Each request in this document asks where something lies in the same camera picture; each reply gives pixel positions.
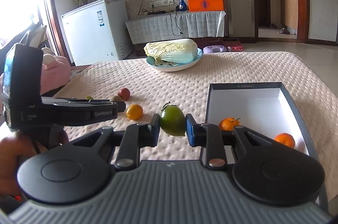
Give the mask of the person's left hand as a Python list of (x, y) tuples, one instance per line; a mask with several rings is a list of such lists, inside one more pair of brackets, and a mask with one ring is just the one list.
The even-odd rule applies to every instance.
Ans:
[(21, 132), (1, 139), (1, 198), (21, 194), (17, 182), (18, 159), (36, 154), (31, 139)]

